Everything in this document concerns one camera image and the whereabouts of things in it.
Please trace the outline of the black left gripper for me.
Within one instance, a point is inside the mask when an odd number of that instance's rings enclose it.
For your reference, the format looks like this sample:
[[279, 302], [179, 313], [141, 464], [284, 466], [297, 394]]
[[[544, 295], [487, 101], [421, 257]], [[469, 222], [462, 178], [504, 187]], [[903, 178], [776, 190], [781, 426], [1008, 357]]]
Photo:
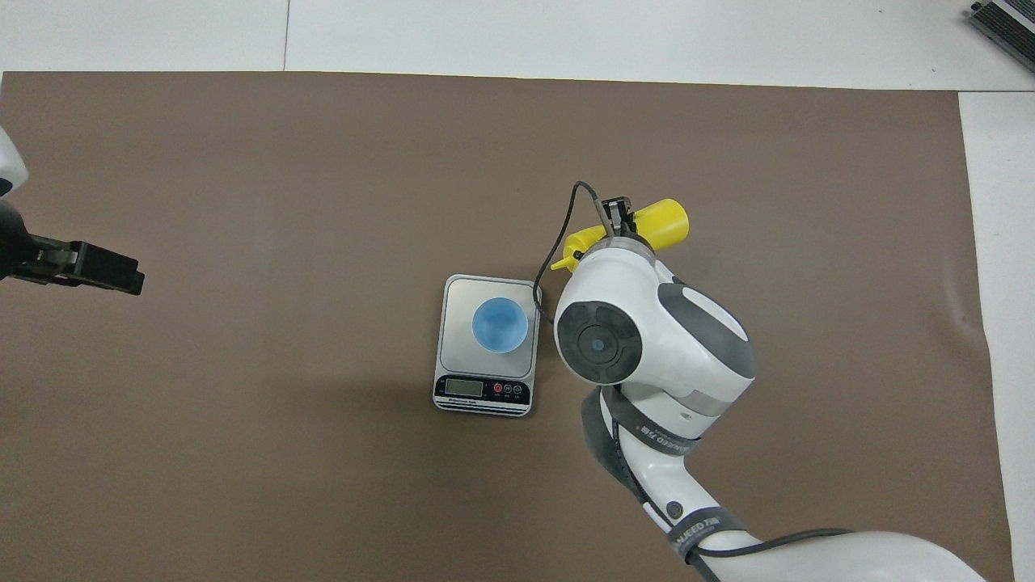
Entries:
[[[23, 219], [11, 203], [1, 203], [1, 277], [78, 287], [80, 281], [67, 277], [78, 260], [71, 242], [28, 233]], [[81, 282], [87, 286], [140, 296], [146, 277], [140, 263], [129, 255], [81, 242]]]

